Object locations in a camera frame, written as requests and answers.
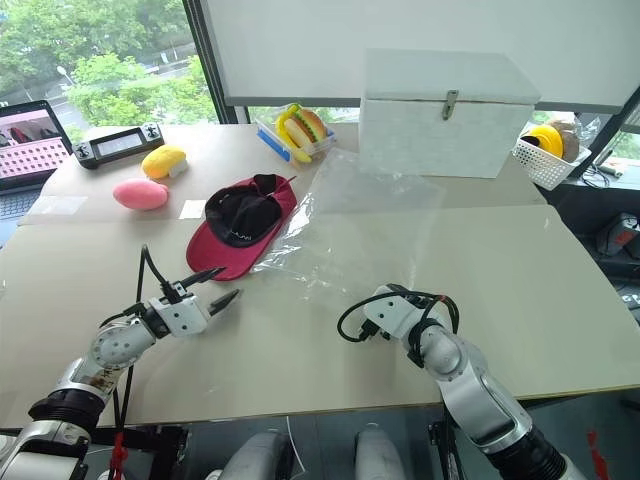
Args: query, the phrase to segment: tree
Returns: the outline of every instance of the tree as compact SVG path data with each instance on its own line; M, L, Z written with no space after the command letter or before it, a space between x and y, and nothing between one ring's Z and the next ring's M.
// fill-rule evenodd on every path
M198 57L178 78L147 75L132 57L109 53L80 59L69 102L95 126L136 126L148 121L191 124L216 120Z
M0 92L57 78L81 58L144 56L191 41L179 0L2 0Z
M145 30L131 15L138 0L27 0L10 4L0 36L0 90L42 83L80 58L142 48Z
M618 133L614 142L614 157L640 160L640 136L632 133Z

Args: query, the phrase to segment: red cap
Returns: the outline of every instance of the red cap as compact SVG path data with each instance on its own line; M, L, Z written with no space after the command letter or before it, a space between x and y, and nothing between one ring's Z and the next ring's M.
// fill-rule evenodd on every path
M255 175L213 195L187 247L191 269L225 267L216 280L247 273L297 204L289 183L279 175Z

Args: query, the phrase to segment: black cable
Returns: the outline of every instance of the black cable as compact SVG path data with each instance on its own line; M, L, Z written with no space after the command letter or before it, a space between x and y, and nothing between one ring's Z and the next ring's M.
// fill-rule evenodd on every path
M151 270L151 273L153 273L155 275L155 277L158 279L160 284L161 285L168 284L169 282L167 282L167 280L165 280L165 278L162 276L162 274L156 268L155 263L153 263L153 260L151 258L151 254L149 253L149 247L147 247L146 244L142 246L141 255L147 261L147 265L149 265L149 269Z
M124 317L124 313L116 313L115 315L111 315L104 322L100 324L100 328L104 327L107 323L112 322L113 320L117 320L118 318Z
M140 264L138 267L138 284L136 285L136 303L140 303L142 299L142 285L144 282L144 267L145 263L149 265L149 269L155 275L155 277L160 282L160 285L163 287L170 286L169 282L162 276L162 274L158 271L157 267L153 263L153 259L151 258L151 254L149 253L149 247L147 245L143 245L140 250ZM101 327L106 325L112 320L117 318L124 317L124 313L119 313L117 315L112 315L107 320L102 322ZM120 398L118 394L118 388L113 389L113 416L116 424L116 432L124 433L126 419L127 419L127 410L129 409L129 399L131 397L131 384L133 381L133 365L131 365L127 370L127 380L124 387L124 397L122 400L122 408L120 408ZM108 480L113 480L115 475L115 470L113 467L109 467L109 475Z
M464 471L464 466L460 461L460 453L458 452L458 446L456 445L456 436L453 432L453 417L446 405L444 405L444 436L445 445L447 446L447 458L455 460L455 462L449 462L447 464L449 478L461 478L467 479L467 473Z
M460 312L458 311L458 306L455 304L453 300L451 300L446 295L436 295L433 293L420 292L417 290L403 290L403 291L397 291L397 292L380 293L378 295L374 295L373 297L369 297L365 300L362 300L350 306L349 308L347 308L344 311L344 313L340 315L340 318L338 319L338 323L336 325L338 334L348 342L352 342L352 343L364 342L369 336L369 334L366 331L361 332L358 337L352 337L351 335L348 335L344 331L344 329L342 328L342 325L344 321L347 319L347 317L351 315L351 313L353 313L358 308L364 305L367 305L371 302L375 302L376 300L389 298L389 297L406 297L406 296L416 296L416 297L422 297L424 299L430 300L430 302L427 304L425 308L424 313L422 314L423 319L427 318L426 316L429 314L429 312L431 311L431 308L433 308L433 306L436 303L438 302L444 303L447 307L447 310L449 311L449 317L451 318L451 326L453 329L453 333L458 332L458 325L460 323Z
M597 183L594 183L592 180L594 180L596 177L600 177L602 179L602 183L603 185L598 185ZM590 165L589 168L587 168L587 170L585 170L582 175L580 176L580 180L582 180L584 182L585 185L588 185L592 188L596 188L598 190L603 190L605 188L609 188L609 185L611 184L611 182L609 181L609 177L607 177L604 172L602 172L598 167L596 167L595 165Z

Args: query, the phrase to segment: yellow sponge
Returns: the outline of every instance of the yellow sponge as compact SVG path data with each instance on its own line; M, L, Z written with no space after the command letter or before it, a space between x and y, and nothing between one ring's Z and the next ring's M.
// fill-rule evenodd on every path
M187 154L178 147L162 145L142 161L142 170L149 178L175 177L187 168Z

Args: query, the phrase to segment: white storage box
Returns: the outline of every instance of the white storage box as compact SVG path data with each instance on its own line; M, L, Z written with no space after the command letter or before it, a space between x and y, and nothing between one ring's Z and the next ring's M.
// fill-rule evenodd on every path
M370 49L365 63L365 169L495 178L540 98L500 54Z

